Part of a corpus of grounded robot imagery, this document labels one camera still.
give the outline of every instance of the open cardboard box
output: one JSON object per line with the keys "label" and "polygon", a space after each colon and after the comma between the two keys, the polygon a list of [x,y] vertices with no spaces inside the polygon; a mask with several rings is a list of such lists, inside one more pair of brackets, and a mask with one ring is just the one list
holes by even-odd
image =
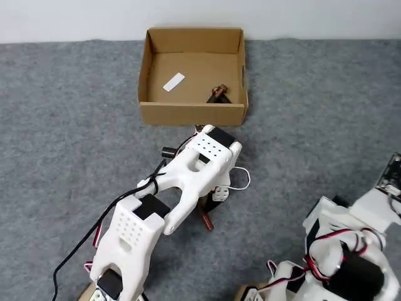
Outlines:
{"label": "open cardboard box", "polygon": [[[178,72],[185,78],[165,91],[163,86]],[[228,87],[231,103],[207,103],[220,84]],[[241,125],[248,107],[242,29],[149,29],[138,100],[146,124]]]}

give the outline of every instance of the white wire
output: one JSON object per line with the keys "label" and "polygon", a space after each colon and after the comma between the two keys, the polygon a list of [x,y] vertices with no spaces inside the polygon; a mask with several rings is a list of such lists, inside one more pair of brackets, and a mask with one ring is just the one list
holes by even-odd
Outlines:
{"label": "white wire", "polygon": [[239,167],[239,166],[234,166],[233,168],[236,169],[242,169],[243,171],[246,172],[246,175],[248,177],[248,183],[246,184],[245,187],[232,187],[232,186],[228,186],[228,185],[220,185],[221,187],[226,187],[232,190],[245,190],[249,187],[250,183],[251,183],[251,175],[249,174],[249,171],[245,168],[245,167]]}
{"label": "white wire", "polygon": [[277,264],[275,264],[275,262],[272,261],[272,260],[268,260],[268,268],[269,268],[270,273],[271,273],[271,276],[272,276],[272,278],[273,278],[273,277],[274,277],[274,272],[275,272],[275,271],[273,271],[273,269],[271,268],[270,264],[272,264],[272,266],[275,267],[276,270],[277,270]]}
{"label": "white wire", "polygon": [[270,286],[270,287],[261,288],[260,290],[258,290],[258,293],[263,293],[263,292],[265,292],[265,291],[267,291],[267,290],[270,290],[272,287],[274,287],[274,286],[276,286],[276,285],[279,285],[279,284],[283,284],[283,283],[286,283],[286,282],[292,282],[292,281],[299,280],[299,279],[303,278],[304,276],[305,276],[305,272],[303,272],[300,276],[295,277],[294,279],[283,280],[282,282],[279,282],[279,283],[277,283],[277,284],[275,284],[275,285],[272,285],[272,286]]}

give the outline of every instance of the copper object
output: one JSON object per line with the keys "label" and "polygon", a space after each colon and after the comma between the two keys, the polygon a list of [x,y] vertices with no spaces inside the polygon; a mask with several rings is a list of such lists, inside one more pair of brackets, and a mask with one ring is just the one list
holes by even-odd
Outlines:
{"label": "copper object", "polygon": [[215,96],[216,98],[219,98],[222,94],[227,93],[228,88],[226,85],[221,84],[218,87],[214,87],[212,89],[212,95]]}
{"label": "copper object", "polygon": [[207,200],[207,196],[203,197],[203,198],[199,198],[196,207],[198,209],[198,212],[199,212],[203,222],[205,223],[206,229],[208,229],[209,231],[212,231],[214,229],[213,223],[212,223],[209,215],[207,214],[207,212],[204,209],[204,203],[206,200]]}

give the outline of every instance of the robotic arm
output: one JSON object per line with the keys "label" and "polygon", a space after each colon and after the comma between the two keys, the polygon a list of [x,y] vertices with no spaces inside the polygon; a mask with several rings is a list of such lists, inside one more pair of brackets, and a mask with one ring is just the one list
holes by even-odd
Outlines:
{"label": "robotic arm", "polygon": [[[117,203],[108,231],[100,240],[90,278],[96,283],[91,301],[135,301],[143,292],[150,256],[161,233],[172,234],[196,207],[200,197],[230,185],[242,145],[223,130],[206,125],[161,168],[155,182]],[[150,179],[138,183],[141,187]],[[182,190],[170,210],[154,194],[168,188]],[[219,196],[225,200],[228,193]]]}
{"label": "robotic arm", "polygon": [[400,288],[383,249],[385,231],[401,224],[401,155],[377,185],[349,204],[322,197],[303,222],[306,267],[269,262],[272,278],[245,289],[241,301],[391,301]]}

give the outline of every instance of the black cable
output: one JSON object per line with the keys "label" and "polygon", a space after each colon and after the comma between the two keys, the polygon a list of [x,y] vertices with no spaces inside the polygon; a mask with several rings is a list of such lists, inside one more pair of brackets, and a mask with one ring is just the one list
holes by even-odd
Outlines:
{"label": "black cable", "polygon": [[182,147],[183,145],[185,145],[185,143],[187,143],[188,141],[190,141],[192,138],[194,138],[197,134],[198,134],[198,133],[196,132],[194,135],[191,135],[191,136],[189,136],[188,138],[186,138],[186,140],[184,140],[184,141],[180,144],[180,146],[178,146],[178,148],[177,148],[177,150],[176,150],[176,152],[175,152],[175,154],[174,154],[174,157],[177,156],[177,155],[179,154],[181,147]]}
{"label": "black cable", "polygon": [[151,185],[152,183],[155,184],[155,194],[158,193],[159,191],[159,187],[157,185],[156,182],[156,177],[157,176],[161,176],[162,174],[159,174],[158,171],[160,170],[160,168],[162,168],[163,166],[165,166],[166,164],[166,160],[164,159],[156,168],[156,170],[149,175],[149,181],[141,186],[141,187],[137,187],[135,189],[131,189],[129,191],[127,191],[126,193],[123,193],[121,196],[119,196],[118,198],[116,198],[114,201],[112,201],[110,203],[110,205],[108,205],[108,207],[106,208],[106,210],[104,210],[104,212],[102,213],[102,215],[98,218],[98,220],[96,221],[96,223],[90,228],[90,230],[85,234],[85,236],[78,242],[78,244],[76,244],[76,246],[73,248],[73,250],[66,256],[66,258],[64,258],[64,260],[55,268],[54,272],[53,272],[53,284],[55,286],[55,294],[53,295],[53,299],[52,301],[55,301],[57,298],[57,294],[58,294],[58,284],[57,284],[57,273],[58,271],[67,263],[68,260],[71,259],[72,256],[74,256],[74,254],[78,251],[79,248],[81,248],[81,246],[84,244],[84,242],[89,238],[89,236],[91,236],[91,234],[94,232],[94,230],[102,223],[103,219],[106,217],[106,215],[110,212],[110,210],[113,209],[113,207],[115,207],[117,205],[117,203],[119,201],[121,201],[123,198],[126,198],[127,196],[130,196],[134,193],[137,193],[139,191],[144,190],[145,188],[149,187],[149,185]]}
{"label": "black cable", "polygon": [[391,197],[391,194],[388,194],[388,204],[390,205],[391,210],[394,211],[394,213],[398,215],[399,218],[401,218],[401,214],[398,213],[393,206],[393,198]]}

